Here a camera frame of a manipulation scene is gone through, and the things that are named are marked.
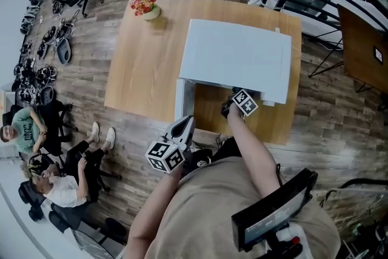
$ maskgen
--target sneaker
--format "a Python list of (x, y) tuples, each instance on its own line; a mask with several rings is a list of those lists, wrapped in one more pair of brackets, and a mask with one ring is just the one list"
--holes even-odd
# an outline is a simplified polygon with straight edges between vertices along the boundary
[(97, 122), (93, 122), (92, 135), (95, 136), (95, 143), (98, 143), (99, 142), (99, 126), (98, 126)]
[(110, 142), (109, 150), (113, 149), (113, 146), (115, 145), (115, 139), (116, 139), (116, 132), (114, 128), (110, 128), (108, 130), (107, 139), (106, 141)]

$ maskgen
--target wooden floor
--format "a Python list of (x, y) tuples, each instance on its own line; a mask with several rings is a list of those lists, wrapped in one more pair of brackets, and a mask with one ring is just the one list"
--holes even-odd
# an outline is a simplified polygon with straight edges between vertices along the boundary
[[(157, 184), (160, 174), (152, 170), (144, 152), (167, 126), (142, 116), (104, 107), (105, 85), (115, 49), (118, 27), (128, 0), (92, 1), (86, 19), (81, 15), (72, 36), (72, 60), (67, 66), (53, 59), (50, 50), (45, 63), (58, 67), (56, 90), (59, 99), (72, 103), (72, 119), (79, 128), (77, 143), (90, 134), (93, 121), (101, 126), (101, 138), (110, 126), (116, 129), (113, 151), (105, 156), (103, 168), (123, 176), (121, 181), (105, 178), (112, 190), (101, 193), (92, 216), (97, 223), (114, 217), (130, 227), (133, 218)], [(70, 19), (77, 7), (67, 8), (63, 17)], [(60, 17), (51, 13), (52, 5), (42, 5), (44, 22), (36, 25), (30, 38), (37, 46), (43, 34)], [(307, 77), (325, 57), (327, 50), (304, 39), (298, 103), (292, 131), (286, 146), (268, 145), (283, 174), (290, 178), (307, 167), (319, 173), (315, 193), (322, 198), (327, 189), (338, 187), (356, 177), (387, 178), (388, 127), (384, 115), (377, 112), (379, 95), (355, 93), (355, 83), (338, 68), (312, 79)], [(333, 56), (326, 66), (341, 56)], [(217, 133), (196, 130), (194, 140), (216, 150)], [(333, 194), (325, 209), (335, 220), (341, 235), (347, 237), (359, 220), (378, 218), (387, 209), (386, 197), (360, 193)]]

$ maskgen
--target person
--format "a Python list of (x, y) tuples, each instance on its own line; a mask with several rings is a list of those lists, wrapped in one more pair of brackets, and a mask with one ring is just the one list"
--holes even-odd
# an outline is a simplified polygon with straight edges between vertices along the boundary
[(10, 126), (0, 128), (3, 142), (13, 141), (18, 152), (27, 155), (36, 154), (44, 147), (52, 155), (62, 153), (61, 142), (70, 141), (70, 136), (59, 136), (61, 120), (59, 112), (70, 111), (72, 105), (63, 105), (60, 101), (39, 106), (38, 112), (26, 107), (15, 113)]
[[(162, 177), (132, 223), (126, 259), (258, 258), (266, 253), (265, 242), (250, 252), (238, 252), (233, 242), (231, 216), (280, 187), (275, 160), (240, 113), (233, 103), (227, 120), (234, 138), (211, 164), (183, 179), (183, 166)], [(338, 231), (314, 198), (291, 224), (306, 236), (304, 251), (312, 257), (303, 258), (335, 258)]]
[(115, 139), (116, 133), (111, 127), (102, 147), (88, 152), (91, 143), (99, 142), (99, 126), (94, 122), (89, 138), (67, 152), (64, 168), (67, 176), (60, 177), (58, 168), (52, 164), (41, 176), (30, 178), (30, 187), (61, 207), (76, 207), (86, 201), (97, 201), (99, 166), (103, 156), (113, 149)]

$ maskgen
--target desk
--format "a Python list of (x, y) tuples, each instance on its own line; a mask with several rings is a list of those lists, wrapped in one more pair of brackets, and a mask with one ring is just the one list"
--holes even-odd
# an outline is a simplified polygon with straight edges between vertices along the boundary
[[(345, 74), (388, 93), (387, 37), (340, 5), (338, 13), (344, 44)], [(374, 47), (383, 54), (382, 64), (374, 56)]]
[[(116, 52), (110, 65), (104, 104), (108, 107), (172, 123), (176, 80), (190, 19), (231, 22), (280, 32), (292, 37), (292, 60), (286, 104), (259, 103), (247, 124), (265, 142), (285, 144), (293, 120), (301, 61), (301, 21), (284, 13), (221, 0), (157, 0), (161, 16), (143, 21), (127, 6)], [(229, 134), (220, 114), (230, 90), (197, 84), (196, 127)]]

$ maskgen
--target man in green shirt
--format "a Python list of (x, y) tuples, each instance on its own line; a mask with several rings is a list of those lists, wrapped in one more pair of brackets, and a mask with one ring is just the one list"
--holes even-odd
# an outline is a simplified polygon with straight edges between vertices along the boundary
[(52, 155), (61, 153), (61, 141), (69, 137), (59, 137), (59, 115), (66, 107), (54, 101), (39, 109), (36, 113), (32, 107), (26, 107), (15, 113), (12, 125), (0, 128), (0, 139), (3, 142), (14, 141), (19, 152), (36, 154), (41, 147)]

